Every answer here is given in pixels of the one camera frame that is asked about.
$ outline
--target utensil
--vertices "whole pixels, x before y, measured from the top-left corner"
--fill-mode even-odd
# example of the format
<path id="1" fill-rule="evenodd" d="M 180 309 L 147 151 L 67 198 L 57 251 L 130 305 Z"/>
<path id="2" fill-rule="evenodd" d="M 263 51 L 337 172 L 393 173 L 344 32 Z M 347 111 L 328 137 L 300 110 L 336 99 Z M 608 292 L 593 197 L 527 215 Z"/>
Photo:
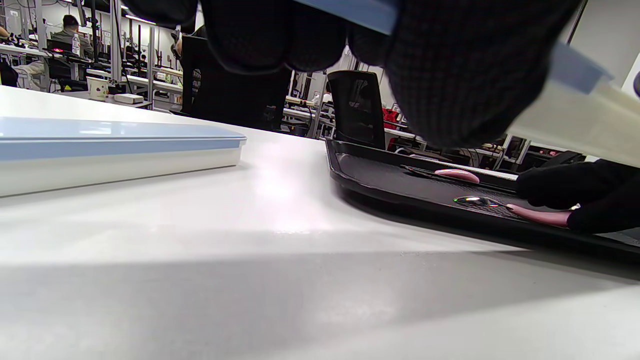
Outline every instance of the utensil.
<path id="1" fill-rule="evenodd" d="M 558 226 L 558 227 L 568 227 L 567 220 L 569 219 L 569 215 L 571 215 L 571 211 L 558 211 L 558 212 L 547 212 L 547 211 L 535 211 L 525 209 L 521 206 L 513 205 L 513 204 L 503 204 L 497 200 L 491 199 L 486 196 L 477 196 L 477 195 L 468 195 L 461 196 L 453 199 L 456 204 L 460 204 L 462 206 L 468 206 L 471 208 L 497 208 L 499 206 L 504 206 L 509 209 L 514 215 L 518 217 L 524 218 L 526 220 L 530 220 L 533 222 L 537 222 L 540 224 Z"/>

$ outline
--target white table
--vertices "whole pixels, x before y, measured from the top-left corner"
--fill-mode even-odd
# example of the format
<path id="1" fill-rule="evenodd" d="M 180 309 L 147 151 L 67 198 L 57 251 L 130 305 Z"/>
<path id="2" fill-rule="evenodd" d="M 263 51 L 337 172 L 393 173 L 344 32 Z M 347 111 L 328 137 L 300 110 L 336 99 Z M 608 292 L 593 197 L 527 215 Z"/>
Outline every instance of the white table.
<path id="1" fill-rule="evenodd" d="M 87 74 L 91 74 L 91 75 L 104 76 L 105 78 L 110 78 L 111 77 L 110 73 L 108 73 L 106 71 L 103 71 L 103 70 L 87 69 L 86 73 Z M 123 76 L 121 81 L 122 82 L 126 82 L 127 79 L 132 84 L 145 85 L 145 86 L 149 85 L 149 80 L 148 79 L 141 78 L 141 77 L 138 77 L 138 76 L 133 76 L 133 75 L 128 75 L 126 77 Z M 182 87 L 181 86 L 165 83 L 165 82 L 158 81 L 158 80 L 154 80 L 154 89 L 156 89 L 156 90 L 164 90 L 166 92 L 171 92 L 173 94 L 182 94 Z"/>
<path id="2" fill-rule="evenodd" d="M 0 108 L 211 124 L 5 86 Z M 238 167 L 0 199 L 3 359 L 640 354 L 624 272 L 368 215 L 323 142 L 220 126 L 248 136 Z"/>
<path id="3" fill-rule="evenodd" d="M 409 140 L 415 140 L 417 143 L 420 144 L 419 150 L 421 151 L 424 151 L 424 149 L 427 147 L 427 142 L 424 141 L 421 137 L 417 136 L 416 134 L 405 133 L 404 131 L 395 130 L 395 129 L 387 129 L 385 127 L 385 146 L 387 147 L 387 149 L 389 148 L 389 141 L 391 141 L 391 139 L 393 138 L 405 138 Z"/>
<path id="4" fill-rule="evenodd" d="M 61 93 L 58 93 L 58 95 L 75 97 L 76 99 L 99 101 L 99 100 L 91 99 L 91 97 L 89 96 L 89 92 L 88 91 L 61 92 Z M 151 105 L 151 102 L 149 102 L 149 101 L 137 102 L 136 104 L 127 104 L 126 102 L 118 102 L 118 101 L 114 100 L 112 95 L 107 96 L 106 99 L 104 100 L 104 102 L 106 102 L 108 104 L 127 106 L 127 107 L 130 107 L 130 108 L 148 108 Z"/>
<path id="5" fill-rule="evenodd" d="M 284 108 L 282 110 L 282 113 L 285 116 L 290 116 L 290 117 L 294 117 L 296 119 L 311 121 L 311 119 L 313 117 L 313 114 L 315 114 L 316 112 L 313 111 L 312 113 L 309 113 L 307 111 L 300 111 L 300 110 Z"/>
<path id="6" fill-rule="evenodd" d="M 0 44 L 0 54 L 10 54 L 10 55 L 33 55 L 38 57 L 50 57 L 49 53 L 45 53 L 38 49 L 23 49 L 21 47 L 15 47 L 12 45 Z"/>

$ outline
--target man sitting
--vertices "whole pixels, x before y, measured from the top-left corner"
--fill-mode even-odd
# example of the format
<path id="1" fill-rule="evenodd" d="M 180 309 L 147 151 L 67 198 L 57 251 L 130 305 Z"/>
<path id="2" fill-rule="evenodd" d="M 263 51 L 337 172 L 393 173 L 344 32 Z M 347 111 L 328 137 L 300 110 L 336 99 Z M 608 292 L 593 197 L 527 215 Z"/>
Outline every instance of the man sitting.
<path id="1" fill-rule="evenodd" d="M 51 35 L 51 40 L 64 42 L 66 44 L 73 44 L 74 35 L 77 34 L 80 39 L 80 56 L 84 58 L 93 58 L 93 46 L 91 46 L 91 42 L 89 42 L 83 34 L 78 32 L 79 25 L 80 23 L 78 23 L 78 20 L 73 15 L 65 15 L 62 18 L 62 31 Z"/>

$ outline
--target black glove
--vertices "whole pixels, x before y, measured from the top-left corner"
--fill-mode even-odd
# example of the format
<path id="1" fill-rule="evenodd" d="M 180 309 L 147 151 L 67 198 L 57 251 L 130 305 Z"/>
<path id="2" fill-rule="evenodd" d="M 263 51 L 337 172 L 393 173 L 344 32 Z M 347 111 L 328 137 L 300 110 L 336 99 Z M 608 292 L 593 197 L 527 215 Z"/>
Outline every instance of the black glove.
<path id="1" fill-rule="evenodd" d="M 348 39 L 360 61 L 385 68 L 410 127 L 441 147 L 475 147 L 505 132 L 540 94 L 551 49 L 581 2 L 404 0 L 386 36 L 293 0 L 200 0 L 227 70 L 323 70 Z M 176 25 L 190 21 L 198 0 L 124 3 Z"/>
<path id="2" fill-rule="evenodd" d="M 572 230 L 591 234 L 640 227 L 640 169 L 598 160 L 533 168 L 516 182 L 519 196 L 533 206 L 576 209 L 567 221 Z"/>

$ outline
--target white plastic box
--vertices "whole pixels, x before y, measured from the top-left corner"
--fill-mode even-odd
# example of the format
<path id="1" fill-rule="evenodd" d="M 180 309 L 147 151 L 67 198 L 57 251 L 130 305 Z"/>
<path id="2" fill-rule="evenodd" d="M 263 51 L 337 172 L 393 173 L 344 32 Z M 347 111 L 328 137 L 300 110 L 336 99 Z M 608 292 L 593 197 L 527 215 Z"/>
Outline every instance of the white plastic box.
<path id="1" fill-rule="evenodd" d="M 0 118 L 0 196 L 237 165 L 215 126 Z"/>

